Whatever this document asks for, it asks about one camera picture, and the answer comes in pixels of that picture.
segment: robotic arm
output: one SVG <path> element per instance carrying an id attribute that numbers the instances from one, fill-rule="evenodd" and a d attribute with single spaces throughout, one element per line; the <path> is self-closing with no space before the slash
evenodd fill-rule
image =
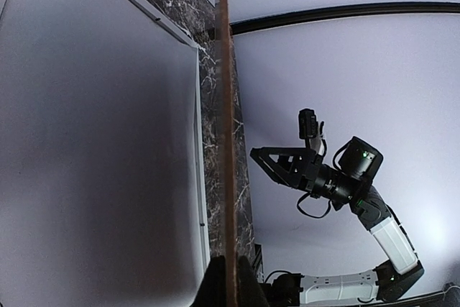
<path id="1" fill-rule="evenodd" d="M 279 307 L 350 298 L 396 301 L 415 284 L 424 269 L 396 215 L 372 185 L 383 161 L 382 154 L 353 137 L 334 155 L 332 168 L 323 164 L 327 151 L 323 123 L 318 125 L 313 110 L 300 111 L 299 127 L 305 147 L 252 149 L 251 158 L 276 183 L 305 191 L 299 201 L 324 197 L 336 211 L 349 204 L 351 212 L 358 216 L 389 260 L 354 275 L 281 275 L 273 284 L 262 284 L 267 300 L 271 306 Z M 337 165 L 336 158 L 341 152 Z"/>

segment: brown strip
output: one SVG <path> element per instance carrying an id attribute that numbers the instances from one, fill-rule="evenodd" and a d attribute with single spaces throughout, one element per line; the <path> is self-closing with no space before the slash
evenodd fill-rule
<path id="1" fill-rule="evenodd" d="M 221 39 L 221 77 L 223 88 L 225 257 L 227 307 L 237 307 L 235 157 L 233 143 L 233 83 L 231 79 L 230 21 L 228 0 L 218 0 Z"/>

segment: black marble surface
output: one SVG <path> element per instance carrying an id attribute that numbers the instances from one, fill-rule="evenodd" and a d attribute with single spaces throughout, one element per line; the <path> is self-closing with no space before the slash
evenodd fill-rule
<path id="1" fill-rule="evenodd" d="M 220 184 L 219 114 L 221 104 L 219 80 L 216 79 L 216 45 L 208 30 L 215 27 L 214 6 L 208 0 L 147 0 L 168 16 L 200 45 L 201 114 L 206 200 L 211 256 L 224 254 L 224 196 Z M 237 247 L 241 255 L 254 258 L 254 230 L 244 141 L 244 125 L 239 98 L 239 85 L 234 59 L 234 142 L 236 153 Z"/>

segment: black curved trim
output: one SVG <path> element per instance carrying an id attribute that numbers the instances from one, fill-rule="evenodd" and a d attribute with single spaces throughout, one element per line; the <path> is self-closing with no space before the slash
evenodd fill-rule
<path id="1" fill-rule="evenodd" d="M 230 24 L 233 35 L 259 30 L 284 27 L 293 24 L 324 21 L 347 17 L 373 16 L 378 14 L 460 14 L 460 3 L 437 1 L 405 1 L 392 3 L 356 4 L 325 7 L 273 16 L 248 19 Z"/>

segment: gray panel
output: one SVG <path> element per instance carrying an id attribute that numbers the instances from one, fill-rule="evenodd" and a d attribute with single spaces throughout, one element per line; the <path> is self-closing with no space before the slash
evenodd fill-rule
<path id="1" fill-rule="evenodd" d="M 196 54 L 127 0 L 8 1 L 5 306 L 190 302 L 200 255 L 190 236 Z"/>

